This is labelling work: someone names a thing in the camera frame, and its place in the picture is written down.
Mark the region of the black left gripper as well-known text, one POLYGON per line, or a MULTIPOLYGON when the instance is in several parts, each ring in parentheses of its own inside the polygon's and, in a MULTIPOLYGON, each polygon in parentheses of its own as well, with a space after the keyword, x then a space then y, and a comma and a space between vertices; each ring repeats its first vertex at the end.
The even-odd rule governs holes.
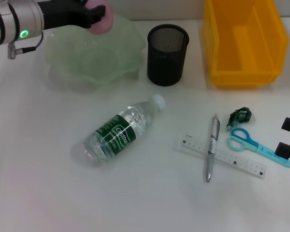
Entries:
POLYGON ((105 15, 105 5, 87 8, 87 0, 48 0, 40 1, 43 13, 44 30, 68 25, 89 29, 101 21, 105 15))

